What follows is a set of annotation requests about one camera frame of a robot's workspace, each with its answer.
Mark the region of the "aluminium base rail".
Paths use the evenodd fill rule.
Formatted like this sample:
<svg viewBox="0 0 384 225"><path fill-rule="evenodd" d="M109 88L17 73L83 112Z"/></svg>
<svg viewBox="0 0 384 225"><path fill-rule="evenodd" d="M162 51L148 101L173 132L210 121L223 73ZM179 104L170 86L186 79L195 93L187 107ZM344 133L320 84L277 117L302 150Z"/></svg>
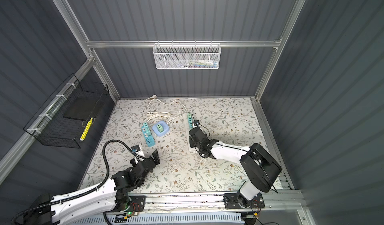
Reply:
<svg viewBox="0 0 384 225"><path fill-rule="evenodd" d="M52 206L57 218L69 216L81 219L102 212L116 210L121 212L128 203L139 204L139 210L145 213L155 212L204 212L246 210L238 204L235 192L197 192L197 193L170 193L145 194L145 201L140 202L137 194L120 195L114 189L102 187L96 191L65 201L66 198L79 195L76 191L71 194L55 196L57 205ZM265 210L299 210L307 209L308 205L299 190L280 190L278 193L264 193L257 195L251 202L253 209Z"/></svg>

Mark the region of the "white long power strip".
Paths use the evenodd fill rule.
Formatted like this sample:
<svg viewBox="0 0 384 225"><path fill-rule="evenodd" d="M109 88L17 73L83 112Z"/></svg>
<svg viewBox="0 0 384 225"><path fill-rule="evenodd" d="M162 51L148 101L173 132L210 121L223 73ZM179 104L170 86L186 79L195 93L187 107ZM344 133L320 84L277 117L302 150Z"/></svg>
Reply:
<svg viewBox="0 0 384 225"><path fill-rule="evenodd" d="M188 122L187 114L188 114L188 113L184 113L184 114L183 114L184 128L185 128L185 131L186 131L186 137L187 137L187 148L188 148L188 150L189 150L191 153L195 153L195 154L196 154L196 153L197 153L196 148L195 148L195 147L191 147L191 143L190 143L190 134L189 134L189 132L190 132L192 129L190 129L190 127L189 127L189 122Z"/></svg>

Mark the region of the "black flat pad in basket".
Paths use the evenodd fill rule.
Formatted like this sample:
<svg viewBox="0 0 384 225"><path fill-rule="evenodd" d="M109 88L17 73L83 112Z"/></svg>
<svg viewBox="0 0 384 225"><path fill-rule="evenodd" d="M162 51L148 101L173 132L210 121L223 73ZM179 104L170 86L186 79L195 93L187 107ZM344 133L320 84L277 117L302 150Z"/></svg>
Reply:
<svg viewBox="0 0 384 225"><path fill-rule="evenodd" d="M103 102L94 98L76 98L69 108L64 112L63 117L79 121L88 121L95 118L103 106Z"/></svg>

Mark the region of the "teal power strip with USB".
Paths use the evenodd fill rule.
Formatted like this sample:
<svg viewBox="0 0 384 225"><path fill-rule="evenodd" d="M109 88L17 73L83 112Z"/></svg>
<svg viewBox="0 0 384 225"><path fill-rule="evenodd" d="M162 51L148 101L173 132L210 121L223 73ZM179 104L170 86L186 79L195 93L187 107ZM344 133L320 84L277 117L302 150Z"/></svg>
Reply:
<svg viewBox="0 0 384 225"><path fill-rule="evenodd" d="M145 141L146 141L146 144L148 147L153 147L155 146L155 140L154 140L154 137L152 135L152 132L148 126L148 124L145 122L143 123L143 126L141 127L141 130L142 130L142 133L144 135L144 138L145 138Z"/></svg>

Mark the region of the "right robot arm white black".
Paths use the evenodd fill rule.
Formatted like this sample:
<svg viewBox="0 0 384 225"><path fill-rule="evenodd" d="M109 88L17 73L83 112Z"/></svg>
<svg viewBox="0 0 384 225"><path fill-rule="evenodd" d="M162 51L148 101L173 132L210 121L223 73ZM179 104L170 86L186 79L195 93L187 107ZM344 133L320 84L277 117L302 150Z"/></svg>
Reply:
<svg viewBox="0 0 384 225"><path fill-rule="evenodd" d="M236 193L235 199L225 195L228 202L236 202L243 208L251 206L254 198L261 192L267 193L274 188L274 182L282 171L281 165L260 144L249 147L229 145L216 139L210 139L200 127L189 131L190 146L195 148L202 158L225 160L241 165L248 179Z"/></svg>

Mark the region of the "floral patterned table mat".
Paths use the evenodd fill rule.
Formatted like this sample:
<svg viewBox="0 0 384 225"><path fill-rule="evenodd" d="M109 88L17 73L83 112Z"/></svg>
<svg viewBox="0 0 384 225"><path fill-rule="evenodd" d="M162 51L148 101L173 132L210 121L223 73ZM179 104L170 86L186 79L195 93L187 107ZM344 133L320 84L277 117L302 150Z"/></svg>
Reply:
<svg viewBox="0 0 384 225"><path fill-rule="evenodd" d="M110 140L120 140L128 146L141 145L145 155L158 150L161 163L135 189L136 194L235 191L245 182L243 168L225 160L203 159L187 148L187 137L182 114L190 112L202 124L202 130L212 139L224 143L250 146L265 145L266 141L250 98L189 98L152 101L121 100L107 123L101 141L88 170L80 183L86 188L101 182L106 167L102 148ZM169 125L169 132L158 137L152 126L159 121ZM155 140L148 147L142 133L147 123ZM106 148L111 174L130 166L133 157L120 143Z"/></svg>

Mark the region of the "yellow marker pen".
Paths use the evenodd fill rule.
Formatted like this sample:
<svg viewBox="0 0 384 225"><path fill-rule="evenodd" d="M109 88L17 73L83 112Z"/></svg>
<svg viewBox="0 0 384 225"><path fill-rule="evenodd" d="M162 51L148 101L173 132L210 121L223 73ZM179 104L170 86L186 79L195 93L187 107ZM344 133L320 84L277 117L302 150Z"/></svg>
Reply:
<svg viewBox="0 0 384 225"><path fill-rule="evenodd" d="M87 122L87 124L86 124L86 126L85 126L85 128L83 130L83 133L81 134L80 141L84 141L86 139L87 134L88 134L88 132L89 132L91 126L92 126L93 121L94 121L94 118L91 117L89 119L89 121Z"/></svg>

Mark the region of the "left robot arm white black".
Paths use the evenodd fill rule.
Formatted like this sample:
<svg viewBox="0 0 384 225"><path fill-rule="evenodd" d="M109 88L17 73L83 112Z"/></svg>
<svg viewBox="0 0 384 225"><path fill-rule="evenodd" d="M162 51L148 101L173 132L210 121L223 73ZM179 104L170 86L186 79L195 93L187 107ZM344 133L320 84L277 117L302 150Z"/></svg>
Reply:
<svg viewBox="0 0 384 225"><path fill-rule="evenodd" d="M114 175L110 174L106 148L111 143L120 143L134 157L133 166ZM102 213L107 221L107 213L119 212L132 216L140 211L140 204L134 202L130 192L144 184L146 176L160 164L157 150L149 157L137 154L126 143L110 140L102 148L106 166L106 176L99 184L64 195L51 196L46 193L39 196L26 210L16 214L11 224L24 225L66 225L76 220Z"/></svg>

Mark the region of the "pens in white basket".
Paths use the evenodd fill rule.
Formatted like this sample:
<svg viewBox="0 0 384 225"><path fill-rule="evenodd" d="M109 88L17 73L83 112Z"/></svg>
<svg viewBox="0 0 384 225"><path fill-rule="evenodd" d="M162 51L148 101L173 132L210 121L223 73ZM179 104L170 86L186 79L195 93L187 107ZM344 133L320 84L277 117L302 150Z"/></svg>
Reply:
<svg viewBox="0 0 384 225"><path fill-rule="evenodd" d="M180 68L208 68L208 69L216 69L219 68L219 62L217 60L193 60L193 61L183 61L176 65Z"/></svg>

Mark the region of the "blue square socket cube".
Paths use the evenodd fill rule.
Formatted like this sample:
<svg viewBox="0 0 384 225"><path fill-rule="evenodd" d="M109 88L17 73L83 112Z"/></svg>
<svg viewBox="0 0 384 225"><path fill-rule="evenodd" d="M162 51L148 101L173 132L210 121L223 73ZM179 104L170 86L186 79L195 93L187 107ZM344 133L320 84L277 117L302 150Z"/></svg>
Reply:
<svg viewBox="0 0 384 225"><path fill-rule="evenodd" d="M170 128L165 121L159 121L152 126L152 130L158 137L163 137L169 132Z"/></svg>

